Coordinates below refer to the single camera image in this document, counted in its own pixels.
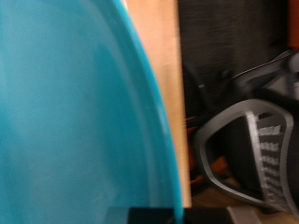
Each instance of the wooden desk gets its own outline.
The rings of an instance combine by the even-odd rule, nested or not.
[[[191,206],[177,0],[127,0],[157,77],[176,145],[183,204]]]

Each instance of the teal plastic bin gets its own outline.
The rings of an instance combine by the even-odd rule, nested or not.
[[[121,224],[130,207],[183,217],[164,105],[120,0],[0,1],[0,223]]]

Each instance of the teal bowl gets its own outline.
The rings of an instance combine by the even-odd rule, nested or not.
[[[2,0],[0,223],[105,224],[130,207],[183,217],[162,98],[120,0]]]

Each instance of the dark background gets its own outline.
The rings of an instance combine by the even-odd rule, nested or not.
[[[212,100],[222,70],[240,73],[288,49],[286,0],[178,0],[182,60],[195,65]],[[202,111],[184,75],[187,118]]]

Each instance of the office chair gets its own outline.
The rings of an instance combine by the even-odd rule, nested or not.
[[[205,86],[185,63],[206,113],[188,120],[197,126],[193,148],[201,173],[226,194],[299,218],[299,102],[265,87],[280,76],[299,72],[299,53],[229,78],[225,94],[212,105]],[[225,156],[240,187],[216,176],[210,164]]]

